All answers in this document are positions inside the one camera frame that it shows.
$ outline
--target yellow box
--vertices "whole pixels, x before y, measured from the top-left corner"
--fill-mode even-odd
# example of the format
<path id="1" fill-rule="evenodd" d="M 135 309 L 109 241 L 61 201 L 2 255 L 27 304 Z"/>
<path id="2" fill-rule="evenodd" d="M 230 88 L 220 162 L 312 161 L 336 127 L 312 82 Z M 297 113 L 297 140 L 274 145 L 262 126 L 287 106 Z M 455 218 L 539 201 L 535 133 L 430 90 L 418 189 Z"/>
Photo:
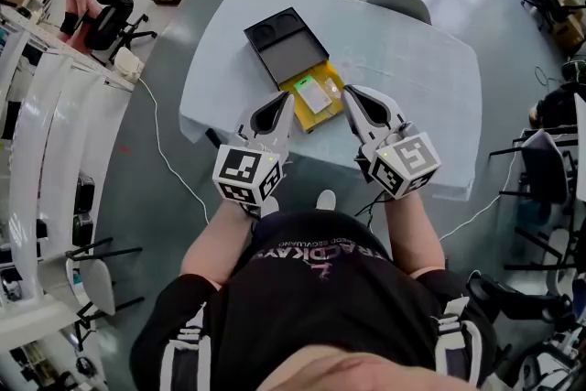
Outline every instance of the yellow box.
<path id="1" fill-rule="evenodd" d="M 331 99 L 331 104 L 317 114 L 311 111 L 295 88 L 295 84 L 308 75 L 313 77 Z M 329 121 L 343 111 L 342 100 L 340 99 L 343 87 L 344 82 L 340 78 L 340 75 L 338 75 L 338 72 L 333 68 L 329 60 L 324 60 L 310 69 L 291 77 L 287 81 L 283 81 L 279 85 L 279 90 L 291 92 L 295 96 L 295 116 L 298 118 L 303 132 L 309 133 L 317 125 Z"/>

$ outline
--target white table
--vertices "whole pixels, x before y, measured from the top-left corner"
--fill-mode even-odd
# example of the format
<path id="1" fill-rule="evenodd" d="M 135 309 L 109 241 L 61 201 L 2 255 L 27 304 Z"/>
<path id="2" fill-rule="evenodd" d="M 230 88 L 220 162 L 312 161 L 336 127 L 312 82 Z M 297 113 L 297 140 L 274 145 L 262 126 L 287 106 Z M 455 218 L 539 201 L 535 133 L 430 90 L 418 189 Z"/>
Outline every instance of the white table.
<path id="1" fill-rule="evenodd" d="M 185 81 L 183 134 L 195 142 L 211 127 L 227 136 L 244 108 L 276 90 L 244 29 L 290 6 L 328 50 L 345 83 L 393 97 L 407 119 L 429 133 L 443 163 L 430 184 L 434 195 L 467 200 L 482 124 L 474 51 L 425 23 L 357 0 L 223 0 Z M 358 177 L 358 144 L 338 116 L 309 135 L 296 126 L 289 150 L 352 168 Z"/>
<path id="2" fill-rule="evenodd" d="M 586 201 L 586 102 L 574 93 L 576 117 L 578 118 L 578 182 L 576 198 Z"/>

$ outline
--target white cable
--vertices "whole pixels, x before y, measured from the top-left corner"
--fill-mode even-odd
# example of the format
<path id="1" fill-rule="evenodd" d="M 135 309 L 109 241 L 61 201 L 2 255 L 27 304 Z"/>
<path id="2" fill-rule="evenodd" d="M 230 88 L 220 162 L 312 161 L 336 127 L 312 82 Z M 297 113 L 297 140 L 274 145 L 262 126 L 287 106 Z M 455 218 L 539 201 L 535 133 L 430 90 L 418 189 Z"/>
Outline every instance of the white cable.
<path id="1" fill-rule="evenodd" d="M 525 133 L 525 131 L 528 129 L 523 129 L 523 132 L 521 133 L 521 136 L 523 136 L 523 134 Z M 503 186 L 503 188 L 501 190 L 506 190 L 506 185 L 509 183 L 509 180 L 511 178 L 511 169 L 513 169 L 513 164 L 515 163 L 516 160 L 516 152 L 515 155 L 513 156 L 513 159 L 511 160 L 511 164 L 509 165 L 509 172 L 506 175 L 506 181 L 505 181 L 505 185 Z M 484 207 L 481 211 L 477 212 L 474 214 L 474 216 L 467 222 L 461 223 L 460 225 L 458 225 L 456 228 L 454 228 L 451 232 L 449 232 L 448 234 L 444 234 L 443 236 L 441 236 L 441 238 L 439 239 L 440 241 L 446 239 L 448 236 L 451 236 L 452 234 L 455 234 L 458 230 L 460 230 L 463 226 L 468 225 L 469 223 L 474 222 L 474 220 L 476 220 L 476 217 L 478 217 L 480 214 L 485 213 L 486 211 L 488 211 L 491 207 L 493 207 L 494 203 L 497 202 L 499 199 L 501 199 L 501 194 L 499 194 L 498 196 L 496 196 L 490 204 L 488 204 L 486 207 Z"/>
<path id="2" fill-rule="evenodd" d="M 175 176 L 177 176 L 178 180 L 181 181 L 181 184 L 183 186 L 185 186 L 187 188 L 187 190 L 191 193 L 191 195 L 200 202 L 201 207 L 203 207 L 203 216 L 205 217 L 205 222 L 206 223 L 210 223 L 210 221 L 208 220 L 208 210 L 207 210 L 207 208 L 205 206 L 205 202 L 202 201 L 195 192 L 193 192 L 193 190 L 187 185 L 187 183 L 183 180 L 183 178 L 179 175 L 179 173 L 177 171 L 175 171 L 175 169 L 173 169 L 169 165 L 168 160 L 167 160 L 167 157 L 165 157 L 165 155 L 163 154 L 163 151 L 161 150 L 161 142 L 160 142 L 160 139 L 159 139 L 159 136 L 158 136 L 158 117 L 157 117 L 158 104 L 157 104 L 157 100 L 155 99 L 155 96 L 150 91 L 150 88 L 148 88 L 148 85 L 143 81 L 143 79 L 141 79 L 139 77 L 138 80 L 145 86 L 146 90 L 148 91 L 148 94 L 151 97 L 151 100 L 153 100 L 153 103 L 155 104 L 155 130 L 157 131 L 157 148 L 158 148 L 158 153 L 163 157 L 163 159 L 165 160 L 165 163 L 167 163 L 168 170 L 171 173 L 173 173 Z"/>

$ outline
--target power cord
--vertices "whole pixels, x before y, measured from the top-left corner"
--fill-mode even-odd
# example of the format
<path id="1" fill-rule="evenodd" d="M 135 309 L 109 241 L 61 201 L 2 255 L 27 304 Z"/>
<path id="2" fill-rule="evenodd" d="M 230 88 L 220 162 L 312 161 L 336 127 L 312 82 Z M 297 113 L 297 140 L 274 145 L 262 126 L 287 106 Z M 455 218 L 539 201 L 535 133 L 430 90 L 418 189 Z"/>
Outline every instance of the power cord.
<path id="1" fill-rule="evenodd" d="M 539 76 L 537 75 L 537 71 L 541 72 L 541 76 L 544 78 L 544 81 L 541 81 L 539 79 Z M 533 70 L 533 72 L 535 73 L 535 78 L 537 79 L 537 81 L 539 82 L 539 84 L 542 87 L 546 87 L 548 89 L 549 92 L 549 82 L 550 81 L 554 81 L 555 83 L 559 84 L 559 80 L 558 79 L 554 79 L 551 77 L 548 77 L 547 74 L 543 71 L 543 69 L 541 69 L 541 67 L 536 66 L 535 69 Z"/>
<path id="2" fill-rule="evenodd" d="M 207 210 L 207 208 L 205 206 L 205 202 L 202 201 L 195 192 L 193 192 L 193 190 L 183 180 L 183 178 L 179 175 L 179 173 L 177 171 L 175 171 L 175 169 L 173 169 L 171 167 L 171 165 L 169 165 L 168 160 L 167 160 L 167 157 L 165 157 L 165 155 L 163 154 L 163 151 L 161 150 L 161 142 L 160 142 L 160 138 L 159 138 L 159 134 L 158 134 L 158 117 L 157 117 L 158 103 L 157 103 L 157 100 L 155 99 L 155 95 L 153 95 L 153 93 L 150 91 L 150 88 L 148 88 L 148 85 L 143 81 L 143 79 L 141 79 L 139 77 L 138 78 L 138 81 L 140 81 L 144 85 L 144 87 L 146 88 L 146 91 L 150 95 L 151 100 L 153 100 L 153 103 L 155 104 L 155 130 L 157 131 L 157 148 L 158 148 L 158 153 L 160 154 L 160 156 L 163 157 L 163 160 L 165 160 L 165 163 L 167 164 L 168 170 L 171 173 L 173 173 L 177 177 L 177 179 L 179 181 L 181 181 L 181 184 L 183 186 L 185 186 L 185 188 L 191 193 L 191 195 L 200 202 L 201 207 L 203 207 L 203 216 L 205 217 L 205 222 L 207 224 L 209 224 L 210 223 L 210 220 L 208 219 L 208 210 Z"/>
<path id="3" fill-rule="evenodd" d="M 526 131 L 526 130 L 528 130 L 528 129 L 523 129 L 523 132 L 521 133 L 521 135 L 520 135 L 519 137 L 522 137 L 522 136 L 523 136 L 523 134 L 525 133 L 525 131 Z M 517 147 L 518 147 L 518 145 L 517 145 L 517 144 L 518 144 L 518 143 L 517 143 L 517 142 L 515 142 L 514 148 L 517 148 Z M 514 156 L 513 156 L 513 159 L 511 160 L 511 164 L 509 165 L 509 171 L 508 171 L 508 173 L 507 173 L 507 175 L 506 175 L 506 181 L 505 181 L 505 184 L 504 184 L 504 186 L 503 186 L 503 188 L 502 188 L 501 190 L 506 190 L 506 186 L 508 185 L 508 183 L 509 183 L 509 180 L 511 179 L 511 170 L 513 169 L 513 164 L 515 163 L 515 160 L 516 160 L 516 152 L 515 152 L 515 154 L 514 154 Z M 440 241 L 442 241 L 442 240 L 445 240 L 445 239 L 446 239 L 446 238 L 448 238 L 449 236 L 452 236 L 453 234 L 455 234 L 455 233 L 456 233 L 458 230 L 460 230 L 462 227 L 464 227 L 464 226 L 466 226 L 466 225 L 468 225 L 468 224 L 470 224 L 470 223 L 474 222 L 474 220 L 476 220 L 476 217 L 478 217 L 479 215 L 481 215 L 481 214 L 485 213 L 486 211 L 488 211 L 488 210 L 489 210 L 491 207 L 493 207 L 493 205 L 494 205 L 494 204 L 495 204 L 495 203 L 496 203 L 496 202 L 497 202 L 499 199 L 501 199 L 501 194 L 499 194 L 498 196 L 496 196 L 496 197 L 495 197 L 495 198 L 494 198 L 494 199 L 491 201 L 491 203 L 490 203 L 490 204 L 488 204 L 486 207 L 484 207 L 484 208 L 483 208 L 481 211 L 478 211 L 477 213 L 475 213 L 475 214 L 473 215 L 473 217 L 472 217 L 470 220 L 468 220 L 468 221 L 466 221 L 466 222 L 464 222 L 464 223 L 461 223 L 460 225 L 458 225 L 456 228 L 454 228 L 454 229 L 453 229 L 451 232 L 449 232 L 448 234 L 444 234 L 443 236 L 441 236 L 441 237 L 439 238 L 439 240 L 440 240 Z"/>
<path id="4" fill-rule="evenodd" d="M 374 200 L 371 203 L 365 205 L 360 211 L 358 211 L 354 215 L 354 217 L 358 217 L 358 216 L 362 215 L 363 213 L 368 213 L 368 223 L 366 224 L 366 228 L 368 228 L 371 233 L 373 232 L 373 230 L 371 229 L 370 225 L 373 222 L 373 217 L 374 217 L 373 208 L 374 208 L 374 206 L 376 204 L 378 204 L 378 203 L 381 203 L 381 202 L 389 202 L 389 201 L 391 201 L 393 199 L 393 198 L 388 198 L 388 199 L 382 199 L 382 200 L 380 200 L 381 199 L 381 196 L 383 196 L 383 194 L 385 194 L 385 193 L 386 193 L 385 190 L 382 190 L 381 192 L 379 192 L 379 194 L 374 198 Z"/>

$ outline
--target black box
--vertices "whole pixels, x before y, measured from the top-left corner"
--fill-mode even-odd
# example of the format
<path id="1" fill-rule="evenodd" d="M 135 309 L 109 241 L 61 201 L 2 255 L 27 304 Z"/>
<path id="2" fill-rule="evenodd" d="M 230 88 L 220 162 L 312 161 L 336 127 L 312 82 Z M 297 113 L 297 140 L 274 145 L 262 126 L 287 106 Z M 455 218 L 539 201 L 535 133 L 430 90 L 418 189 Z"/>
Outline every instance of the black box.
<path id="1" fill-rule="evenodd" d="M 252 25 L 244 33 L 277 88 L 330 57 L 293 7 Z"/>
<path id="2" fill-rule="evenodd" d="M 75 246 L 85 246 L 92 242 L 93 221 L 89 213 L 78 213 L 73 217 L 71 242 Z"/>
<path id="3" fill-rule="evenodd" d="M 77 177 L 77 189 L 75 191 L 75 206 L 73 213 L 86 213 L 92 209 L 95 184 L 93 179 L 83 172 Z"/>

